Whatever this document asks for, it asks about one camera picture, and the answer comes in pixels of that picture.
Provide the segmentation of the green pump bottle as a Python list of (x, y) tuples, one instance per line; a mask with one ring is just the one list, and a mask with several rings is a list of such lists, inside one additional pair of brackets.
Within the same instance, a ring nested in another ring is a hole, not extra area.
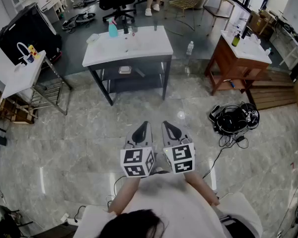
[(236, 47), (240, 41), (240, 32), (237, 31), (237, 34), (234, 36), (231, 45)]

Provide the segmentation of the person's white shirt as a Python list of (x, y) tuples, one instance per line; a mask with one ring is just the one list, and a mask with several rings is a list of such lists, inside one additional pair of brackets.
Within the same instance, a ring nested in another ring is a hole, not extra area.
[(220, 222), (226, 215), (262, 237), (260, 218), (242, 193), (218, 199), (219, 205), (210, 205), (184, 174), (155, 173), (141, 178), (120, 215), (87, 206), (74, 238), (232, 238)]

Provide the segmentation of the pile of black gear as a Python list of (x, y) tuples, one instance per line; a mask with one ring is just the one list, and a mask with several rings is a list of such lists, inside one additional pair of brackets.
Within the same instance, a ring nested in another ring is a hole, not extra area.
[(84, 8), (98, 0), (81, 0), (73, 4), (73, 8)]
[(84, 13), (79, 13), (76, 16), (65, 20), (62, 24), (62, 30), (68, 33), (75, 31), (75, 28), (81, 25), (89, 27), (90, 22), (95, 19), (95, 13), (85, 11)]

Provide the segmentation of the green soap dish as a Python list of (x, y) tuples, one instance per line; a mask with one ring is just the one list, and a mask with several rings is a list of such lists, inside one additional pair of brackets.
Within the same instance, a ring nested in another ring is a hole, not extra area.
[(92, 34), (87, 40), (86, 40), (86, 43), (87, 44), (91, 44), (93, 43), (94, 41), (98, 40), (99, 38), (99, 34)]

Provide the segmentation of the black striped garment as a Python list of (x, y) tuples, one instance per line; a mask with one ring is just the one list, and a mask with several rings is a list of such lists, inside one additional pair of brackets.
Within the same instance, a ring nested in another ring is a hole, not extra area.
[(251, 230), (236, 218), (226, 215), (220, 217), (220, 222), (232, 238), (255, 238)]

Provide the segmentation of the white curved faucet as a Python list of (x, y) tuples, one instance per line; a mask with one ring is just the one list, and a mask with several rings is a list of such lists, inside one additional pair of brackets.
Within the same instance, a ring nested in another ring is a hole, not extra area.
[(29, 64), (29, 57), (31, 55), (31, 53), (29, 52), (29, 49), (27, 48), (27, 46), (25, 44), (23, 44), (22, 42), (18, 42), (16, 44), (19, 52), (22, 54), (22, 56), (19, 58), (19, 60), (23, 60), (23, 62), (25, 64)]

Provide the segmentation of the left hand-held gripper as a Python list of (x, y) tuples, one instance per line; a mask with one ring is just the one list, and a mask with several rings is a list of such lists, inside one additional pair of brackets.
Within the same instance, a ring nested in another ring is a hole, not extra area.
[(139, 147), (120, 151), (120, 165), (126, 177), (148, 177), (155, 163), (152, 147), (152, 129), (148, 121), (131, 126), (127, 133), (125, 147)]

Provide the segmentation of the white sink vanity black frame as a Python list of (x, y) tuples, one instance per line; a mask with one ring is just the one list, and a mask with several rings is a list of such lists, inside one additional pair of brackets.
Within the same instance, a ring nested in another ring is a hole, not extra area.
[[(128, 34), (120, 30), (114, 38), (100, 33), (98, 40), (87, 45), (83, 58), (83, 67), (88, 68), (110, 105), (111, 93), (161, 88), (162, 98), (166, 95), (173, 49), (165, 28), (139, 27), (137, 33), (146, 37), (147, 50), (127, 53), (125, 38), (132, 33), (132, 28)], [(121, 66), (130, 66), (131, 73), (119, 74)]]

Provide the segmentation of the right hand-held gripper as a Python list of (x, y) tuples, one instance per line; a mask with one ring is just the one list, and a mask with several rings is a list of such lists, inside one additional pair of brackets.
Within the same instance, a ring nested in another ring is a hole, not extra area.
[[(165, 148), (164, 156), (174, 174), (195, 170), (195, 147), (187, 129), (177, 123), (163, 121), (161, 124)], [(173, 143), (186, 143), (172, 146)]]

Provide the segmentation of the wooden vanity with white sink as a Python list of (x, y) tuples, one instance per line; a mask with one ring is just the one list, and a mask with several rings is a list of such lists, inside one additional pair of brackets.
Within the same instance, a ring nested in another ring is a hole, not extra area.
[(222, 30), (205, 76), (212, 84), (212, 95), (221, 90), (240, 90), (242, 93), (259, 81), (272, 63), (262, 46), (250, 37), (232, 45), (233, 36)]

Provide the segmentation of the white desk with turned legs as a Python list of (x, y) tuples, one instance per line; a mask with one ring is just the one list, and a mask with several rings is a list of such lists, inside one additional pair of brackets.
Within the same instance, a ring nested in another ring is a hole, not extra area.
[(51, 24), (59, 21), (59, 15), (65, 12), (67, 0), (46, 0), (46, 3), (42, 6), (41, 10), (50, 21)]

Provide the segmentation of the person's right forearm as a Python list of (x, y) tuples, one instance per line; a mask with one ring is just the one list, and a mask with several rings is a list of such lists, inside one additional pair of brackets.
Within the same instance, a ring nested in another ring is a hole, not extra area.
[(195, 171), (184, 173), (185, 180), (210, 204), (217, 206), (219, 199), (213, 190), (207, 185), (199, 173)]

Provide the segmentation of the black office chair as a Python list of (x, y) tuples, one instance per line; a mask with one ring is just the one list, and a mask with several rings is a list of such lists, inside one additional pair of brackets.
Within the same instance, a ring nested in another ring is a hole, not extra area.
[(133, 4), (135, 0), (99, 0), (99, 7), (102, 10), (115, 10), (113, 13), (102, 17), (103, 22), (107, 19), (114, 17), (114, 20), (121, 16), (125, 16), (131, 19), (131, 22), (135, 22), (135, 18), (128, 14), (128, 12), (136, 12), (134, 9), (124, 10), (127, 5)]

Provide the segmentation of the wooden crate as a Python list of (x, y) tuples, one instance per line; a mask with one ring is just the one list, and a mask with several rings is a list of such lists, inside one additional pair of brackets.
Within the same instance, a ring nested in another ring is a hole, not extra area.
[(0, 118), (13, 123), (34, 124), (37, 115), (34, 109), (17, 95), (3, 98), (0, 92)]

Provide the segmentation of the yellow and red bottle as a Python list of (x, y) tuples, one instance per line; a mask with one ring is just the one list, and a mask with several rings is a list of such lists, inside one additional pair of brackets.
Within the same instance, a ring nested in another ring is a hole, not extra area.
[(33, 56), (34, 59), (39, 59), (40, 58), (40, 54), (37, 52), (37, 50), (34, 48), (33, 45), (29, 45), (28, 50), (29, 50), (29, 52), (31, 53), (31, 55)]

